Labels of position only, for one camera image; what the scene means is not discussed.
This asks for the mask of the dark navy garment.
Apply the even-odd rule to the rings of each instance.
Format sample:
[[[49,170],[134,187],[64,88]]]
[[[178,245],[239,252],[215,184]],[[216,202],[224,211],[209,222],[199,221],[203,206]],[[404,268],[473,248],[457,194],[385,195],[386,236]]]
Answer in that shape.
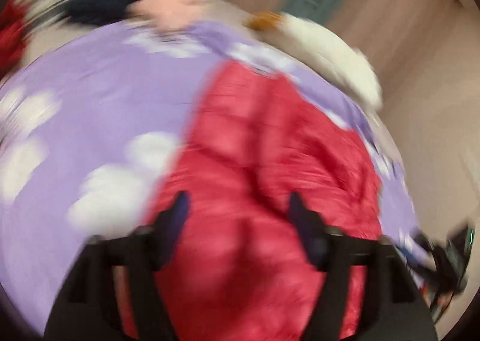
[[[103,26],[124,19],[131,0],[68,0],[63,14],[69,22]]]

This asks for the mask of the red puffer down jacket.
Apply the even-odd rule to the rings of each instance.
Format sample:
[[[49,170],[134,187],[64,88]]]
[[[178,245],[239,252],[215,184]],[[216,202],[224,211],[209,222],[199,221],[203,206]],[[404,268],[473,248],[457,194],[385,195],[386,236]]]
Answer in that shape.
[[[210,77],[144,221],[176,193],[189,217],[156,283],[181,340],[297,340],[325,276],[287,217],[291,192],[349,235],[377,239],[381,182],[360,136],[284,74],[226,61]]]

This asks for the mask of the purple floral bed quilt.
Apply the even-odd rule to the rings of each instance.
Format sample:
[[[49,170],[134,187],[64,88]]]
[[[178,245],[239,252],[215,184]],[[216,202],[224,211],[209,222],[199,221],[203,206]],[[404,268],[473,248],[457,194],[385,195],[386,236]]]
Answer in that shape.
[[[219,22],[173,38],[118,22],[42,55],[1,88],[1,286],[29,330],[44,331],[88,235],[139,221],[199,94],[228,59],[287,73],[335,124],[357,131],[382,181],[382,230],[399,242],[416,230],[402,161],[313,70]]]

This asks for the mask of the pink folded garment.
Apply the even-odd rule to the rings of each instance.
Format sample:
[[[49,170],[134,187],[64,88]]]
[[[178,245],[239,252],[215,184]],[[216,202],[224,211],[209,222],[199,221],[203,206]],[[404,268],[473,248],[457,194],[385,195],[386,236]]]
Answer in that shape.
[[[128,14],[162,34],[180,32],[201,20],[215,0],[140,0]]]

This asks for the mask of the red white patterned garment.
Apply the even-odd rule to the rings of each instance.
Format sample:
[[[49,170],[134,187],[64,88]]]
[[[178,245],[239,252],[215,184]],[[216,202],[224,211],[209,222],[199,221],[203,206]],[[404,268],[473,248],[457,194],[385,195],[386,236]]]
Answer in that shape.
[[[1,11],[1,78],[16,67],[24,55],[27,45],[25,23],[27,10],[26,5],[9,0]]]

